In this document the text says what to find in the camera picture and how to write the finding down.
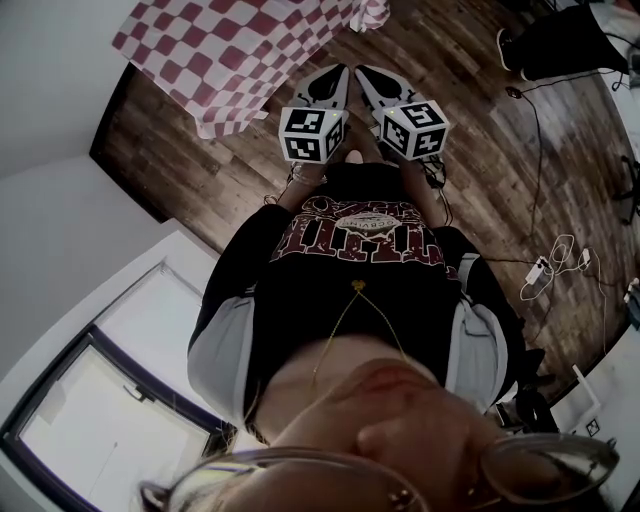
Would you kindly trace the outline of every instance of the white wall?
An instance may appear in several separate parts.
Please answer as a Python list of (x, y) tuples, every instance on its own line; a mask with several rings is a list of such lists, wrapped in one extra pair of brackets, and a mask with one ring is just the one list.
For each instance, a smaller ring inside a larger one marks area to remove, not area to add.
[(160, 224), (86, 155), (0, 180), (0, 379), (160, 235)]
[[(640, 479), (640, 334), (629, 327), (608, 355), (587, 376), (602, 408), (594, 417), (600, 432), (594, 438), (616, 439), (620, 463), (603, 487), (614, 510), (620, 510)], [(583, 413), (591, 407), (585, 387), (574, 388), (552, 409), (561, 432), (572, 432)], [(588, 437), (584, 424), (576, 434)]]
[[(161, 262), (204, 291), (217, 254), (88, 157), (0, 179), (0, 424), (82, 327)], [(57, 511), (0, 452), (0, 510)]]
[(0, 0), (0, 177), (89, 151), (137, 0)]

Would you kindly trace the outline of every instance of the white cable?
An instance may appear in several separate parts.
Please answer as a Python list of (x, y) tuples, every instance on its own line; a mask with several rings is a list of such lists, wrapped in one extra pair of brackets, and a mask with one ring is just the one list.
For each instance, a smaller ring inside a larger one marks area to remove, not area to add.
[[(563, 237), (568, 237), (570, 239), (570, 242), (568, 243), (568, 245), (566, 243), (560, 243), (560, 240)], [(521, 301), (528, 302), (528, 301), (535, 300), (538, 297), (540, 297), (540, 295), (542, 295), (542, 292), (545, 291), (547, 286), (549, 286), (553, 282), (553, 280), (556, 278), (556, 276), (559, 276), (560, 274), (563, 274), (565, 272), (572, 272), (574, 270), (579, 270), (580, 272), (584, 272), (585, 270), (587, 270), (587, 268), (589, 268), (589, 262), (585, 261), (584, 254), (581, 254), (580, 257), (578, 258), (578, 265), (577, 266), (572, 267), (572, 268), (562, 269), (562, 266), (571, 257), (571, 251), (573, 250), (573, 245), (575, 243), (575, 240), (576, 240), (575, 237), (573, 235), (569, 235), (569, 234), (562, 234), (562, 235), (559, 235), (556, 238), (556, 241), (553, 243), (553, 247), (551, 248), (551, 252), (549, 253), (549, 258), (547, 259), (547, 261), (549, 262), (549, 266), (545, 267), (542, 270), (544, 275), (550, 276), (549, 277), (549, 281), (547, 281), (545, 283), (545, 285), (533, 297), (523, 297), (522, 296), (522, 293), (524, 292), (525, 288), (527, 288), (528, 286), (532, 286), (529, 283), (525, 283), (524, 286), (522, 288), (520, 288), (520, 300)], [(556, 253), (559, 250), (562, 250), (562, 256), (560, 257), (560, 259), (556, 258)]]
[[(567, 247), (567, 244), (565, 243), (558, 243), (562, 237), (569, 237), (571, 239), (571, 243), (569, 244), (568, 247)], [(571, 250), (573, 249), (574, 242), (575, 242), (575, 237), (573, 235), (562, 234), (562, 235), (559, 235), (558, 238), (556, 238), (556, 241), (554, 242), (553, 247), (551, 248), (551, 252), (549, 253), (549, 259), (547, 260), (549, 262), (549, 266), (543, 269), (543, 273), (547, 276), (550, 276), (549, 281), (547, 281), (545, 285), (540, 289), (540, 291), (533, 297), (522, 296), (522, 292), (524, 291), (524, 289), (527, 286), (532, 286), (529, 283), (525, 283), (524, 286), (520, 288), (520, 300), (522, 300), (523, 302), (527, 302), (527, 301), (537, 299), (542, 294), (542, 292), (547, 288), (547, 286), (549, 286), (553, 282), (556, 276), (559, 276), (560, 274), (563, 274), (565, 272), (571, 272), (574, 270), (579, 270), (580, 272), (584, 272), (589, 268), (591, 259), (589, 259), (589, 261), (586, 261), (585, 252), (583, 251), (580, 257), (578, 258), (577, 266), (573, 268), (562, 269), (562, 266), (571, 256)], [(555, 257), (556, 251), (558, 251), (559, 249), (563, 249), (562, 257), (560, 259)], [(587, 247), (586, 250), (593, 252), (596, 259), (598, 260), (598, 290), (600, 290), (600, 293), (604, 297), (604, 304), (602, 307), (602, 347), (604, 349), (604, 354), (607, 355), (607, 295), (602, 291), (602, 286), (600, 285), (602, 265), (600, 263), (600, 256), (598, 256), (598, 253), (595, 251), (593, 247)], [(556, 268), (553, 268), (552, 262), (557, 263), (558, 266)]]

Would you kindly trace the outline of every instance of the window frame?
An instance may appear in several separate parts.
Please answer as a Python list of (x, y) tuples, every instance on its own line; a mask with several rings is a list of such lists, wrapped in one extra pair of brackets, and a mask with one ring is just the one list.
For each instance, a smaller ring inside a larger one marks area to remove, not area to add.
[(143, 400), (159, 401), (178, 415), (209, 432), (203, 456), (226, 450), (226, 440), (235, 430), (230, 424), (175, 392), (169, 386), (128, 356), (95, 324), (83, 329), (51, 362), (40, 377), (18, 402), (0, 433), (0, 449), (18, 469), (49, 499), (65, 511), (101, 512), (95, 505), (80, 496), (62, 479), (40, 461), (20, 439), (20, 432), (42, 404), (54, 383), (64, 375), (73, 362), (89, 346), (112, 364), (124, 376), (136, 383), (136, 390)]

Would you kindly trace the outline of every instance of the black t-shirt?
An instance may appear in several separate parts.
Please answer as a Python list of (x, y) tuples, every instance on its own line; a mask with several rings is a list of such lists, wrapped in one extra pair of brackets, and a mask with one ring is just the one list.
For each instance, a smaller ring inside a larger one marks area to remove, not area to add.
[[(261, 208), (243, 224), (214, 269), (191, 344), (224, 300), (255, 284), (253, 343), (245, 411), (304, 344), (329, 338), (355, 295), (353, 281), (384, 313), (405, 353), (446, 379), (451, 327), (461, 297), (462, 256), (477, 252), (454, 228), (430, 230), (404, 192), (399, 171), (339, 164), (302, 210)], [(484, 261), (467, 287), (523, 347), (517, 317)], [(358, 297), (336, 335), (364, 333), (396, 347), (385, 319)], [(510, 385), (513, 378), (505, 381)]]
[[(397, 169), (345, 165), (331, 174), (291, 221), (258, 279), (247, 399), (305, 343), (329, 338), (355, 295), (353, 281), (365, 283), (363, 294), (384, 313), (404, 351), (444, 384), (460, 298), (455, 269), (447, 269), (433, 233), (408, 202)], [(354, 181), (360, 190), (350, 193)], [(397, 345), (385, 319), (361, 297), (336, 331), (350, 333)]]

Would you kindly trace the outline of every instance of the red and white checkered tablecloth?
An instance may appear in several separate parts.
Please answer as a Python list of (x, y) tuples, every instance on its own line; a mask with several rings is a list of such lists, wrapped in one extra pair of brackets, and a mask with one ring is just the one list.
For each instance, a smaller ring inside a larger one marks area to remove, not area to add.
[(141, 0), (113, 46), (210, 139), (263, 118), (269, 96), (354, 16), (378, 28), (388, 0)]

